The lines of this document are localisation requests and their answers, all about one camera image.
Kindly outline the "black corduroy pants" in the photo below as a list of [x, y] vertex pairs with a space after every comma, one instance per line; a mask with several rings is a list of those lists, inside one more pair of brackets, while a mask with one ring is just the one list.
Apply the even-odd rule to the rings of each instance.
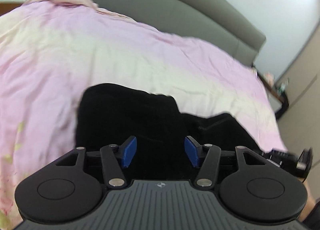
[[137, 180], [187, 180], [196, 175], [184, 149], [186, 136], [225, 151], [259, 146], [230, 114], [203, 118], [179, 111], [171, 96], [154, 95], [116, 84], [88, 88], [80, 101], [75, 142], [87, 151], [137, 139], [127, 177]]

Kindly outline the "dark wooden nightstand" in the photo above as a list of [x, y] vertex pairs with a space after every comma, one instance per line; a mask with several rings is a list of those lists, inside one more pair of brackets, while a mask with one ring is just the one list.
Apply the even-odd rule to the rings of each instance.
[[275, 84], [274, 75], [270, 72], [261, 74], [253, 64], [251, 65], [251, 68], [257, 72], [257, 77], [263, 83], [268, 95], [271, 96], [271, 99], [274, 99], [280, 104], [280, 107], [274, 112], [276, 120], [280, 120], [290, 106], [285, 89], [282, 89]]

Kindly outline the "pink floral duvet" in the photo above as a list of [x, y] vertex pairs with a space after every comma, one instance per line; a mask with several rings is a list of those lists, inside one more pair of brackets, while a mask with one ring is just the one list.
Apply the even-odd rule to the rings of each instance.
[[101, 83], [172, 96], [197, 116], [229, 112], [261, 149], [285, 149], [257, 74], [217, 46], [92, 0], [28, 0], [1, 16], [1, 229], [22, 220], [16, 186], [73, 148], [82, 94]]

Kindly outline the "grey upholstered headboard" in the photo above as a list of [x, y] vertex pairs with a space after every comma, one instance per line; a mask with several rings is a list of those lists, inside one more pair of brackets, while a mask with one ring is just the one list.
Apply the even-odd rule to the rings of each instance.
[[93, 0], [135, 21], [216, 45], [251, 66], [266, 36], [226, 0]]

